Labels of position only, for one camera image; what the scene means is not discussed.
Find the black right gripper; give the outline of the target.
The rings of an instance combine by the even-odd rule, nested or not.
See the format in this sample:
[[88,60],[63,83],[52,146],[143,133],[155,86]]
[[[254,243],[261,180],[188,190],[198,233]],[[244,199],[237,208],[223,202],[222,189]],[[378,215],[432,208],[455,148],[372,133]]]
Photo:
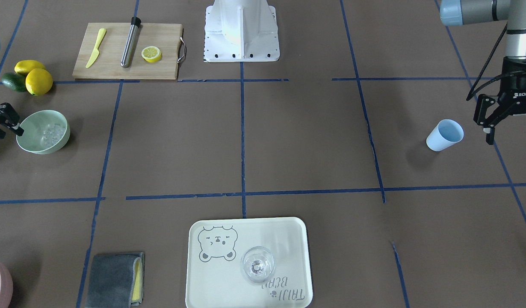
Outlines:
[[[17,136],[24,134],[24,129],[20,127],[20,117],[13,106],[9,103],[0,104],[0,125],[9,129]],[[0,139],[6,136],[5,131],[0,127]]]

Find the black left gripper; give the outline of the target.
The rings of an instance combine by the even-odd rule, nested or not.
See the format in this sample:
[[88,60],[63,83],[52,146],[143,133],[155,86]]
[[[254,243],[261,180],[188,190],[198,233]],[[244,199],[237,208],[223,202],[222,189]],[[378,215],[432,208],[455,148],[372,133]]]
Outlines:
[[[526,59],[503,58],[502,74],[498,96],[480,94],[473,117],[477,125],[485,127],[489,145],[494,145],[494,132],[501,121],[526,114]],[[496,108],[486,117],[490,107]]]

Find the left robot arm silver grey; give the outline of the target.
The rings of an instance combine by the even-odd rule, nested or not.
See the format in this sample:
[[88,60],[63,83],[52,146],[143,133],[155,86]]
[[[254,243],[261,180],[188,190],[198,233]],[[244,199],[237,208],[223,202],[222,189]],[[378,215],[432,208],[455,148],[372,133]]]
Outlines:
[[443,0],[440,19],[446,26],[506,22],[502,71],[474,83],[467,100],[477,97],[474,122],[488,134],[508,116],[526,115],[526,0]]

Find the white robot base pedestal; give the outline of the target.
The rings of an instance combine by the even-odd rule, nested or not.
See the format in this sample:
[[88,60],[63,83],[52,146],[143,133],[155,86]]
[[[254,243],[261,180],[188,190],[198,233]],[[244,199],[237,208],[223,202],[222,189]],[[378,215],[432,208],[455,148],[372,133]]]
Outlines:
[[278,61],[277,12],[266,0],[216,0],[207,6],[203,60]]

